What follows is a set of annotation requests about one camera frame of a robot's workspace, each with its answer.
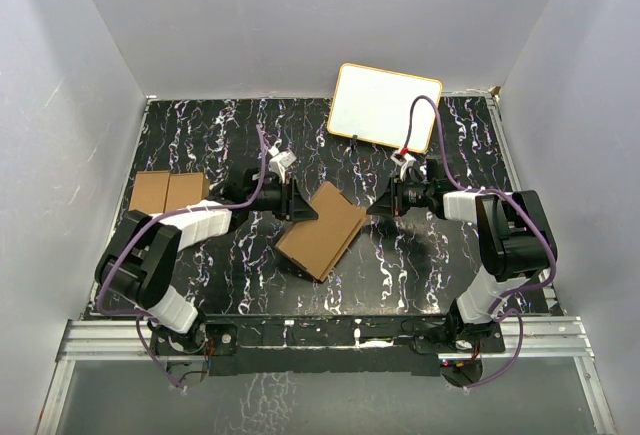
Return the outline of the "brown cardboard box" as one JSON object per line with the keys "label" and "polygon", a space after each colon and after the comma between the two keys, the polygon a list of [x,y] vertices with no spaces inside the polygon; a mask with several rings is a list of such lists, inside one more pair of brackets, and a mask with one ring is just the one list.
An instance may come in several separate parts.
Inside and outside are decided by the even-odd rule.
{"label": "brown cardboard box", "polygon": [[186,208],[205,200],[209,185],[205,174],[201,172],[138,172],[128,209],[154,215]]}
{"label": "brown cardboard box", "polygon": [[307,275],[323,283],[368,216],[365,208],[352,204],[330,182],[318,188],[310,205],[318,219],[291,225],[276,248]]}

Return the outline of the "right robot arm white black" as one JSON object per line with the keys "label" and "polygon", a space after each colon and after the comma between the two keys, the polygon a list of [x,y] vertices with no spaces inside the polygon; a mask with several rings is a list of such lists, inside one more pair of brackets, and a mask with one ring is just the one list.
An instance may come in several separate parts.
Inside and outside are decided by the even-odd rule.
{"label": "right robot arm white black", "polygon": [[497,332],[499,312],[508,298],[550,268],[557,257],[540,198],[532,190],[498,194],[459,188],[438,161],[429,159],[425,174],[404,162],[367,213],[402,217],[412,208],[426,208],[440,220],[473,225],[481,262],[441,323],[411,322],[402,331],[415,339],[416,346],[478,351]]}

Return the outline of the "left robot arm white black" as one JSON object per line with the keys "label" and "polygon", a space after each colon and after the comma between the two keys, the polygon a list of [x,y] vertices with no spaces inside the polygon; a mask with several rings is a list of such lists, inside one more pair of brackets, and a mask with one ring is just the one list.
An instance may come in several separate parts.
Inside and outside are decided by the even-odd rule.
{"label": "left robot arm white black", "polygon": [[259,185],[259,176],[254,168],[232,177],[212,189],[207,199],[162,218],[142,237],[137,234],[152,216],[127,212],[97,264],[100,289],[144,312],[149,328],[172,349],[185,354],[202,351],[206,317],[171,284],[178,253],[235,231],[252,211],[268,211],[287,222],[319,218],[294,179],[271,173]]}

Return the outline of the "folded brown cardboard box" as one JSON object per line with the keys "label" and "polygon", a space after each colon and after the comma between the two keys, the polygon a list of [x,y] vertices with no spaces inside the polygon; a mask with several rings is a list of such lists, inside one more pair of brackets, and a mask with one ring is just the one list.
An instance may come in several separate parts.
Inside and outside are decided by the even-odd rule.
{"label": "folded brown cardboard box", "polygon": [[138,172],[128,209],[154,215],[186,208],[205,200],[209,185],[205,174],[201,172]]}

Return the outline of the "white board yellow frame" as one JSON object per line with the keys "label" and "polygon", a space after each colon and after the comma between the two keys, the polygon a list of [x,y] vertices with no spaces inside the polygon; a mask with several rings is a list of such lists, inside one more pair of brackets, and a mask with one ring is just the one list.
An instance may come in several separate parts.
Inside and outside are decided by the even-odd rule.
{"label": "white board yellow frame", "polygon": [[338,73],[327,130],[424,154],[435,125],[432,106],[442,89],[436,79],[345,63]]}

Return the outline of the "black base frame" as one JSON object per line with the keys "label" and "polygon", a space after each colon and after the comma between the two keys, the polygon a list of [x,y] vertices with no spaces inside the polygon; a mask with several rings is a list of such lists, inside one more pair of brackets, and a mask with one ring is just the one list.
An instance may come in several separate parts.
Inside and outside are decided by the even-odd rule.
{"label": "black base frame", "polygon": [[151,348],[211,376],[253,373],[408,372],[437,376],[451,361],[505,351],[500,327],[446,316],[210,315],[190,334],[155,328]]}

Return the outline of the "aluminium rail frame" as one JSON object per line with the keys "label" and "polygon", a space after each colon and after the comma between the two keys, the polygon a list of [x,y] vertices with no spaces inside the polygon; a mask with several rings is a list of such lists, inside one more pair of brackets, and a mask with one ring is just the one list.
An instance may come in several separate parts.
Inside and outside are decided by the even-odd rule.
{"label": "aluminium rail frame", "polygon": [[[510,363],[525,358],[573,359],[597,433],[615,433],[615,424],[595,368],[593,348],[580,317],[509,315],[498,326],[505,351],[502,354],[481,355],[483,359],[505,359]],[[173,362],[155,355],[151,348],[151,335],[150,329],[133,320],[69,322],[56,355],[56,368],[38,425],[39,432],[48,434],[58,427],[71,375],[79,361],[158,359],[166,365],[195,362]]]}

